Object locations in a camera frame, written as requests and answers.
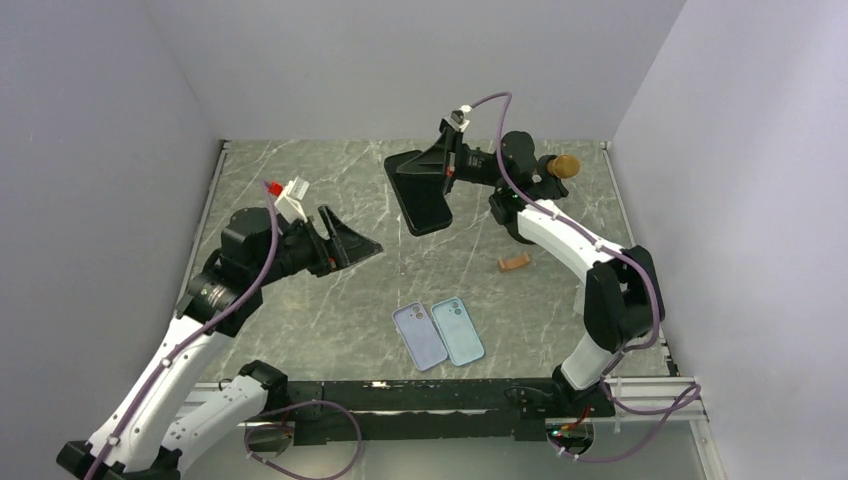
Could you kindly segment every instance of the brown object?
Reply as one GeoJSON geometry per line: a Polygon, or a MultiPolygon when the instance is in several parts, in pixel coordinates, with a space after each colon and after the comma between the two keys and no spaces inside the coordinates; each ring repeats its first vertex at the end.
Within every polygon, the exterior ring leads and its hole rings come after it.
{"type": "Polygon", "coordinates": [[[547,170],[557,178],[571,178],[580,172],[580,160],[574,155],[560,155],[548,162],[547,170]]]}
{"type": "Polygon", "coordinates": [[[530,254],[524,252],[518,257],[513,258],[502,258],[498,260],[498,268],[501,273],[506,273],[510,270],[515,270],[516,268],[526,267],[530,265],[530,254]]]}

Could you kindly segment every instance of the white wall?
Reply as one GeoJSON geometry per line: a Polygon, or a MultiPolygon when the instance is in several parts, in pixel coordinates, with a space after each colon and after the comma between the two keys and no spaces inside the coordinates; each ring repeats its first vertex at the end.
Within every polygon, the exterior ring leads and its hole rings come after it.
{"type": "MultiPolygon", "coordinates": [[[[427,138],[507,89],[514,127],[610,139],[683,3],[147,1],[229,139],[427,138]]],[[[469,134],[492,136],[494,118],[469,134]]]]}
{"type": "Polygon", "coordinates": [[[70,478],[141,373],[217,150],[139,1],[0,2],[3,478],[70,478]]]}
{"type": "Polygon", "coordinates": [[[732,479],[848,478],[848,8],[689,0],[613,141],[732,479]]]}

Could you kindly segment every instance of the light blue phone case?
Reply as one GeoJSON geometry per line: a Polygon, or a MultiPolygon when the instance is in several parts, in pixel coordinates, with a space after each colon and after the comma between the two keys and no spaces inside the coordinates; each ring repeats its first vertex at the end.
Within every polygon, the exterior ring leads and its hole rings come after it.
{"type": "Polygon", "coordinates": [[[483,357],[485,350],[465,305],[457,297],[433,305],[433,323],[445,342],[451,363],[465,365],[483,357]]]}
{"type": "Polygon", "coordinates": [[[412,356],[415,368],[423,372],[448,358],[448,352],[424,305],[419,302],[409,304],[394,312],[392,319],[412,356]]]}

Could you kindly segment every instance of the gray floor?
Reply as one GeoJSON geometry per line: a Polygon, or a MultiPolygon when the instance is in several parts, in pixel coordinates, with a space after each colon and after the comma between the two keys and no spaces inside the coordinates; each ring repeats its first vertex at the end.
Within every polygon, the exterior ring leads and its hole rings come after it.
{"type": "MultiPolygon", "coordinates": [[[[330,207],[351,228],[380,242],[384,253],[324,278],[302,272],[265,289],[265,304],[245,325],[231,351],[202,381],[231,377],[261,359],[296,380],[496,378],[550,375],[575,347],[582,318],[573,312],[577,278],[536,246],[512,240],[489,213],[489,188],[457,183],[448,197],[454,222],[413,237],[383,172],[385,157],[430,141],[233,142],[215,191],[198,250],[202,264],[220,242],[229,215],[263,205],[260,180],[301,176],[312,185],[307,213],[330,207]],[[533,264],[501,274],[500,257],[529,252],[533,264]],[[459,296],[486,350],[479,361],[449,361],[415,369],[391,319],[413,301],[426,306],[459,296]]],[[[560,207],[595,233],[628,245],[618,198],[598,142],[538,142],[537,154],[571,153],[582,162],[566,181],[560,207]]],[[[491,142],[479,146],[491,151],[491,142]]],[[[629,355],[625,376],[668,375],[659,347],[629,355]]]]}
{"type": "MultiPolygon", "coordinates": [[[[586,458],[617,455],[636,445],[650,425],[625,423],[621,433],[599,425],[595,445],[586,458]]],[[[285,478],[255,460],[245,458],[243,431],[234,430],[188,469],[185,480],[285,478]]],[[[353,452],[352,443],[294,447],[274,462],[301,475],[321,477],[338,472],[353,452]]],[[[581,480],[704,480],[688,422],[671,422],[635,456],[616,463],[583,464],[557,458],[544,442],[510,438],[403,440],[365,442],[359,462],[343,479],[538,479],[581,480]]]]}

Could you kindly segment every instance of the marble tabletop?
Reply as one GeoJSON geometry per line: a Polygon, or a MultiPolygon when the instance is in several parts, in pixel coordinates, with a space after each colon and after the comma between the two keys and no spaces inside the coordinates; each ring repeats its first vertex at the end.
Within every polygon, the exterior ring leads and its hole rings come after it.
{"type": "MultiPolygon", "coordinates": [[[[448,196],[453,224],[413,237],[407,230],[383,159],[432,141],[237,141],[228,147],[195,258],[196,272],[220,243],[231,213],[262,206],[260,180],[285,184],[300,176],[316,227],[328,204],[348,226],[381,243],[384,252],[352,268],[315,278],[308,272],[264,289],[265,303],[206,369],[202,381],[232,377],[260,359],[293,380],[454,379],[548,376],[577,345],[583,319],[573,311],[579,281],[535,245],[509,237],[489,212],[491,188],[457,183],[448,196]],[[497,261],[528,252],[532,264],[500,273],[497,261]],[[463,367],[445,361],[416,370],[395,330],[392,312],[420,301],[429,307],[458,296],[485,356],[463,367]]],[[[469,142],[491,151],[492,142],[469,142]]],[[[624,217],[600,144],[537,141],[537,155],[570,153],[582,162],[566,180],[560,208],[606,239],[629,245],[624,217]]],[[[633,352],[617,367],[624,376],[667,376],[659,346],[633,352]]]]}

